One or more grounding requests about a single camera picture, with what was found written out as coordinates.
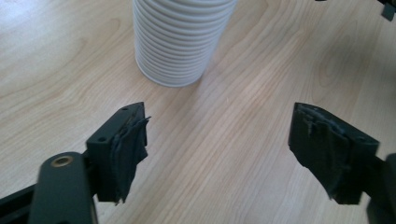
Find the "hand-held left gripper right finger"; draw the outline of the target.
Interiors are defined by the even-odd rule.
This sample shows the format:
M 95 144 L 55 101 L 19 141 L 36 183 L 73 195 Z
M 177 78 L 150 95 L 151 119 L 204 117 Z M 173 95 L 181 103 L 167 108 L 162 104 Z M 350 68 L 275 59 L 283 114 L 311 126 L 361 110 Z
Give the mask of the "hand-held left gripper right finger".
M 339 204 L 357 204 L 379 142 L 318 106 L 296 103 L 289 147 Z

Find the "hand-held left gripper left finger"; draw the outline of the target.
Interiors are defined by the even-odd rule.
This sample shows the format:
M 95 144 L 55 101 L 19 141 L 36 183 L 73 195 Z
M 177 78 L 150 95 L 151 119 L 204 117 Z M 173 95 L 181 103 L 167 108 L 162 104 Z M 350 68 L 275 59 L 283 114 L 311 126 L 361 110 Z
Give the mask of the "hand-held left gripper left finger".
M 87 141 L 90 164 L 97 169 L 95 194 L 100 202 L 126 201 L 137 165 L 148 153 L 143 102 L 120 108 Z

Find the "stack of white paper cups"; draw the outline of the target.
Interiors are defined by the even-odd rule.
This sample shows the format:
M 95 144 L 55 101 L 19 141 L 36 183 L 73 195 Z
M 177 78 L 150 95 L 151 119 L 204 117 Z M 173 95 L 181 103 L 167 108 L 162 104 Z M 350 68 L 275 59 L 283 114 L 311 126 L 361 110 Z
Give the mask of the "stack of white paper cups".
M 136 63 L 148 79 L 184 87 L 205 72 L 238 0 L 133 0 Z

